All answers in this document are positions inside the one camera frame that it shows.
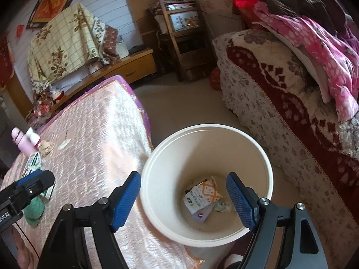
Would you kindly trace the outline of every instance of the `red patterned fabric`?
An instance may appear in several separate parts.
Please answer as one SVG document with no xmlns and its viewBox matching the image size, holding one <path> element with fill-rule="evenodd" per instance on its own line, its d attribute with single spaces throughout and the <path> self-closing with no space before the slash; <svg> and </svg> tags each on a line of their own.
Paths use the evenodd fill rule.
<svg viewBox="0 0 359 269">
<path fill-rule="evenodd" d="M 316 117 L 310 118 L 302 101 L 294 94 L 282 90 L 286 89 L 287 86 L 284 76 L 281 76 L 281 66 L 260 63 L 250 50 L 240 46 L 229 46 L 227 55 L 232 62 L 246 71 L 266 93 L 289 128 L 317 160 L 352 213 L 355 221 L 359 223 L 359 186 L 357 185 L 359 180 L 357 176 L 359 161 L 340 153 L 342 143 L 338 142 L 339 135 L 335 132 L 335 123 L 326 122 L 325 120 L 318 121 Z M 274 72 L 278 79 L 274 80 L 269 75 L 269 72 Z M 333 132 L 333 142 L 330 142 L 323 135 L 321 128 L 327 128 L 328 131 Z M 348 186 L 340 181 L 342 177 L 342 174 L 338 173 L 340 169 L 348 172 L 348 180 L 349 182 L 353 180 L 353 185 Z"/>
<path fill-rule="evenodd" d="M 6 36 L 0 39 L 0 89 L 4 89 L 14 73 Z"/>
</svg>

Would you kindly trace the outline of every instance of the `wooden furniture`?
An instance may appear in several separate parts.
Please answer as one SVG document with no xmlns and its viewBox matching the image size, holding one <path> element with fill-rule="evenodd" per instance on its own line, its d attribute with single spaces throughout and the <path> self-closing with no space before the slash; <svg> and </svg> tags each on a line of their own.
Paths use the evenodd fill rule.
<svg viewBox="0 0 359 269">
<path fill-rule="evenodd" d="M 199 3 L 196 0 L 194 0 L 194 2 L 196 7 L 167 10 L 166 4 L 168 3 L 164 0 L 159 0 L 168 30 L 168 34 L 162 34 L 160 36 L 160 41 L 167 44 L 169 47 L 171 57 L 176 63 L 176 73 L 179 82 L 182 80 L 194 80 L 204 77 L 214 68 L 214 55 L 207 35 L 205 20 Z M 174 31 L 170 15 L 190 11 L 197 11 L 200 27 Z M 178 43 L 193 39 L 202 40 L 203 46 L 189 52 L 181 53 Z"/>
<path fill-rule="evenodd" d="M 152 53 L 152 49 L 146 48 L 138 53 L 123 58 L 121 62 L 103 67 L 91 75 L 88 75 L 81 82 L 76 83 L 67 90 L 62 99 L 52 107 L 50 112 L 52 114 L 56 113 L 56 111 L 71 99 L 71 97 L 98 79 L 108 79 L 114 75 L 121 75 L 127 83 L 132 83 L 157 72 Z"/>
<path fill-rule="evenodd" d="M 7 85 L 7 90 L 12 101 L 20 111 L 21 115 L 25 118 L 32 110 L 33 105 L 22 88 L 19 78 L 16 74 L 14 74 L 10 79 L 10 82 Z"/>
</svg>

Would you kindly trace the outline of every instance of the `pink bedsheet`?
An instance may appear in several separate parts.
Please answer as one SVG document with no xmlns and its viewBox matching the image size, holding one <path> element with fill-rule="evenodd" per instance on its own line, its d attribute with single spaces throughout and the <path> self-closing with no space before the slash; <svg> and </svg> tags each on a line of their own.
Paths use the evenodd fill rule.
<svg viewBox="0 0 359 269">
<path fill-rule="evenodd" d="M 145 110 L 120 76 L 111 77 L 67 106 L 41 130 L 54 150 L 42 168 L 54 173 L 55 187 L 36 228 L 18 221 L 40 254 L 62 206 L 93 204 L 123 184 L 131 171 L 141 173 L 152 151 Z M 60 144 L 70 142 L 63 149 Z M 5 175 L 2 188 L 21 178 L 27 158 L 20 154 Z M 91 229 L 85 237 L 93 269 L 100 269 Z M 138 198 L 115 238 L 129 268 L 197 268 L 184 245 L 170 241 L 153 228 Z"/>
<path fill-rule="evenodd" d="M 264 2 L 256 3 L 254 12 L 293 46 L 303 45 L 322 64 L 328 75 L 329 92 L 335 99 L 339 121 L 352 119 L 359 109 L 359 56 L 350 46 L 305 16 L 293 18 L 271 14 Z"/>
</svg>

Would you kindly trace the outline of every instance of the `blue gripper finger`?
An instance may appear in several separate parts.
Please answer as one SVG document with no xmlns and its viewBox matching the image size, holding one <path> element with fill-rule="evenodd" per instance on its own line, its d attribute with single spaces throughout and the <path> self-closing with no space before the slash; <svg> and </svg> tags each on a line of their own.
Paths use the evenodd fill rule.
<svg viewBox="0 0 359 269">
<path fill-rule="evenodd" d="M 130 214 L 131 208 L 136 200 L 136 197 L 141 188 L 141 176 L 138 172 L 135 173 L 130 183 L 124 183 L 122 189 L 124 192 L 119 199 L 116 207 L 114 208 L 114 219 L 112 220 L 111 227 L 116 232 L 120 227 L 124 226 L 127 217 Z"/>
<path fill-rule="evenodd" d="M 227 192 L 233 205 L 241 219 L 243 225 L 253 231 L 256 228 L 256 221 L 254 216 L 254 208 L 249 204 L 247 198 L 243 195 L 242 190 L 239 188 L 231 174 L 227 175 L 226 179 Z"/>
</svg>

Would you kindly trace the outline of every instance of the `white bucket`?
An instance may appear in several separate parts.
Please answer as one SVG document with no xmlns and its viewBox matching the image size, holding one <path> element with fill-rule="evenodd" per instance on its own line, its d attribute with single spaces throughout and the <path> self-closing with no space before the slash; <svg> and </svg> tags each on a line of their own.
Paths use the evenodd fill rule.
<svg viewBox="0 0 359 269">
<path fill-rule="evenodd" d="M 211 212 L 202 224 L 191 218 L 184 191 L 214 176 L 219 192 L 229 199 L 225 179 L 236 172 L 259 197 L 271 199 L 273 173 L 267 155 L 246 133 L 220 124 L 191 126 L 166 138 L 142 171 L 144 211 L 163 235 L 192 247 L 230 243 L 248 232 L 236 211 Z"/>
</svg>

